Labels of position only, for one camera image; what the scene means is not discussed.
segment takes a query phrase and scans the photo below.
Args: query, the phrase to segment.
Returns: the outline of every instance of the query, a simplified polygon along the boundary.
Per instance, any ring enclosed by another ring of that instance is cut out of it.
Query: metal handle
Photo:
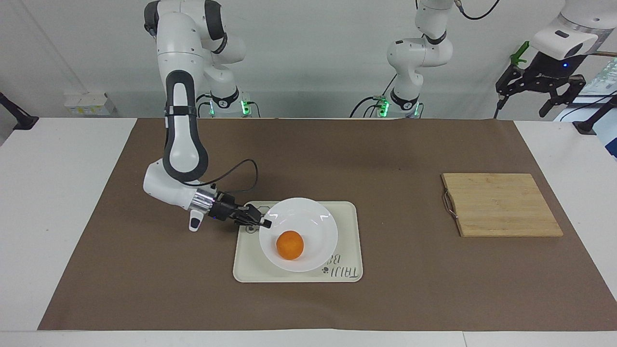
[[[450,201],[450,196],[448,195],[448,188],[444,190],[443,198],[445,209],[448,210],[448,213],[452,216],[452,218],[458,219],[456,212],[454,212],[454,205]]]

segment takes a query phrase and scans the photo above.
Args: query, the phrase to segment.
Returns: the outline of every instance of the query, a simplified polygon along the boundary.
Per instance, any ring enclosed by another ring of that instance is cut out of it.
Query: table
[[[35,332],[135,119],[41,119],[0,147],[0,342],[17,345],[609,345],[617,332]],[[598,270],[617,293],[617,163],[568,123],[517,122]],[[71,218],[64,215],[70,211]]]

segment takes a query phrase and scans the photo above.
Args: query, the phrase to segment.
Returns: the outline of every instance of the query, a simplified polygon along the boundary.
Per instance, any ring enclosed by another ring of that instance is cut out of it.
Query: white plate
[[[264,216],[272,222],[270,228],[259,228],[259,244],[272,264],[291,272],[315,270],[323,265],[336,249],[339,232],[334,217],[327,208],[311,199],[291,198],[274,205]],[[281,257],[276,240],[294,230],[304,241],[304,251],[294,259]]]

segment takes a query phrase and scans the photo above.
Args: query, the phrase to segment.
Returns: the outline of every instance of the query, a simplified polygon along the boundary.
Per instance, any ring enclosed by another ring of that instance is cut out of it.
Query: white wall
[[[23,1],[88,90],[108,92],[120,116],[161,116],[164,94],[155,45],[143,29],[148,0],[0,1],[0,90],[32,114],[65,117],[63,93],[74,87],[15,13],[10,5],[15,1]],[[390,42],[420,35],[410,0],[220,2],[228,30],[242,36],[248,48],[246,60],[231,68],[265,117],[346,117],[361,98],[382,92],[394,75],[386,60]],[[476,15],[493,2],[467,0],[465,8]],[[492,117],[494,83],[509,55],[562,5],[563,0],[502,1],[477,22],[454,9],[448,30],[455,46],[452,60],[423,69],[424,116]],[[617,34],[603,49],[615,50],[615,43]],[[590,80],[608,60],[590,57],[579,72]],[[546,99],[514,96],[500,118],[536,120]],[[0,117],[1,141],[10,116],[0,108]]]

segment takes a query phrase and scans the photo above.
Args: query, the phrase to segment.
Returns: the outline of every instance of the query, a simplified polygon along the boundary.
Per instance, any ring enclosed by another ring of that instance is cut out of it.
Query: black cable
[[[499,1],[501,1],[501,0],[496,0],[495,3],[493,4],[493,6],[491,6],[491,9],[489,9],[488,12],[486,12],[483,15],[481,15],[480,17],[470,17],[469,15],[467,15],[467,13],[465,13],[465,10],[463,9],[463,5],[461,5],[461,6],[457,5],[457,7],[458,7],[458,10],[463,14],[463,16],[465,16],[465,18],[467,18],[469,20],[481,20],[482,18],[486,17],[491,12],[493,12],[495,7],[497,7],[497,4],[499,3]]]
[[[368,110],[373,109],[373,111],[375,111],[375,108],[377,108],[377,106],[375,105],[371,105],[368,106],[365,110],[364,110],[364,114],[362,115],[362,118],[366,118],[366,113],[368,112]]]
[[[210,98],[212,99],[212,95],[210,94],[201,94],[200,96],[197,97],[197,99],[195,99],[195,102],[199,102],[199,99],[201,98]]]
[[[246,104],[247,104],[247,105],[255,105],[255,107],[257,107],[257,116],[258,116],[259,118],[261,118],[261,117],[262,117],[262,113],[261,113],[261,112],[259,112],[259,105],[258,105],[255,101],[249,101],[249,102],[247,102]]]
[[[201,109],[201,107],[203,105],[207,105],[210,104],[209,102],[202,102],[201,104],[199,104],[199,106],[197,106],[197,118],[201,118],[201,115],[199,114],[199,110]]]
[[[422,111],[419,112],[420,116],[418,117],[418,119],[422,119],[422,114],[424,113],[424,103],[419,103],[418,107],[416,107],[416,112],[418,112],[418,108],[422,106]]]
[[[610,93],[609,95],[604,96],[604,98],[602,98],[602,99],[598,99],[598,100],[596,100],[596,101],[594,101],[594,102],[592,102],[592,103],[589,103],[589,104],[583,105],[583,106],[581,106],[581,107],[577,107],[577,108],[575,108],[575,109],[571,110],[570,112],[566,113],[565,115],[563,115],[563,116],[559,119],[559,121],[561,122],[561,121],[562,121],[562,120],[563,120],[563,119],[564,119],[567,115],[569,115],[570,113],[572,113],[572,112],[574,112],[574,111],[578,111],[578,110],[580,110],[580,109],[584,109],[585,107],[589,107],[589,106],[591,106],[591,105],[595,105],[595,104],[597,104],[598,102],[600,102],[600,101],[602,101],[602,100],[604,100],[604,99],[606,99],[606,98],[610,98],[611,96],[614,96],[614,95],[615,95],[615,93],[617,93],[617,90],[616,90],[616,91],[614,91],[614,92],[612,92],[612,93]]]
[[[372,99],[373,99],[373,97],[369,96],[367,98],[362,99],[360,102],[358,102],[358,104],[354,107],[354,110],[351,111],[351,114],[349,115],[349,118],[352,118],[354,116],[355,111],[358,109],[358,107],[360,107],[360,105],[362,105],[363,103],[365,103],[365,102],[367,102],[369,100],[372,100]]]
[[[245,190],[234,190],[234,191],[229,191],[229,192],[224,192],[224,193],[238,193],[238,192],[242,192],[242,191],[249,191],[249,190],[255,188],[255,186],[257,185],[257,180],[259,179],[259,168],[257,168],[257,163],[253,159],[251,159],[251,158],[245,159],[245,160],[237,163],[236,166],[232,167],[229,171],[225,172],[220,177],[213,179],[212,181],[208,181],[208,182],[200,183],[200,184],[196,184],[196,185],[191,184],[191,183],[182,182],[182,181],[179,181],[179,180],[178,180],[178,182],[184,184],[185,186],[207,186],[207,185],[211,185],[211,184],[216,183],[216,182],[222,180],[223,178],[227,177],[230,173],[234,172],[234,170],[236,170],[240,165],[244,164],[245,162],[251,162],[251,163],[253,163],[253,166],[255,167],[255,182],[253,183],[253,185],[250,188],[245,189]]]
[[[387,90],[390,88],[390,86],[392,85],[392,83],[394,83],[394,80],[396,79],[397,75],[394,75],[394,77],[392,77],[392,80],[390,80],[390,83],[387,84],[386,89],[384,89],[384,92],[381,93],[381,96],[386,95]],[[373,112],[375,111],[375,109],[373,109],[371,111],[371,115],[368,118],[373,118]]]

